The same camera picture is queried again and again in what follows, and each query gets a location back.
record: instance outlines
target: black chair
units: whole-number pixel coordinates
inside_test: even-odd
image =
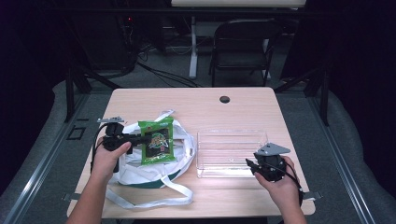
[[[274,20],[231,20],[215,32],[209,75],[215,87],[216,69],[248,70],[250,74],[265,70],[265,86],[276,40],[282,34],[282,25]]]

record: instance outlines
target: human hand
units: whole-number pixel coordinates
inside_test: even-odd
[[[91,176],[99,177],[105,182],[108,182],[111,176],[113,176],[113,170],[119,157],[128,151],[131,143],[126,142],[116,150],[108,151],[104,148],[103,137],[101,137],[97,142],[97,146]]]
[[[294,169],[294,163],[289,157],[284,156],[282,158]],[[294,176],[291,168],[288,165],[286,167],[286,172]],[[291,208],[300,208],[299,191],[295,182],[290,177],[285,175],[281,180],[270,182],[258,172],[254,173],[254,175],[259,183],[269,191],[272,200],[282,213]]]

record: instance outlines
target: dark background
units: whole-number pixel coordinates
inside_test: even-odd
[[[0,6],[1,136],[6,142],[0,157],[1,192],[38,137],[53,104],[52,87],[64,80],[71,62],[77,61],[89,68],[92,62],[97,62],[97,67],[116,70],[130,66],[131,62],[128,58],[131,50],[121,41],[114,18],[91,24],[84,21],[80,26],[68,27],[69,24],[56,16],[50,21],[46,18],[37,7],[46,4],[51,7],[53,2],[3,1]],[[396,177],[393,172],[396,170],[396,20],[393,7],[387,1],[307,1],[306,10],[317,9],[340,11],[344,17],[331,21],[301,21],[282,77],[301,76],[317,66],[333,35],[345,31],[345,39],[329,70],[331,91],[343,102],[358,128],[364,160],[377,181],[396,197],[393,181]],[[95,32],[107,28],[114,30],[108,38],[114,40],[113,49],[125,57],[101,58],[101,50],[109,46],[92,44],[88,34],[84,34],[84,24],[90,25]],[[78,30],[77,34],[85,39],[78,42],[69,29]],[[84,43],[94,53],[84,51],[81,47]]]

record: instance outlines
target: bag strap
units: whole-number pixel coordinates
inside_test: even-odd
[[[153,206],[159,206],[159,205],[183,205],[183,204],[189,204],[192,202],[192,191],[182,185],[175,184],[173,183],[168,176],[164,176],[161,178],[161,181],[169,188],[174,189],[175,191],[178,191],[182,193],[184,198],[170,198],[170,199],[162,199],[158,201],[151,201],[148,203],[140,203],[140,204],[133,204],[125,199],[121,198],[119,195],[117,195],[114,191],[111,189],[107,188],[106,190],[106,197],[113,203],[116,203],[122,208],[125,209],[133,209],[133,208],[149,208]]]

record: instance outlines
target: chair backrest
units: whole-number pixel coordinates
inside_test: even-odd
[[[272,19],[268,20],[231,20],[221,24],[215,32],[216,50],[261,50],[264,39],[269,45],[282,34],[282,26]]]

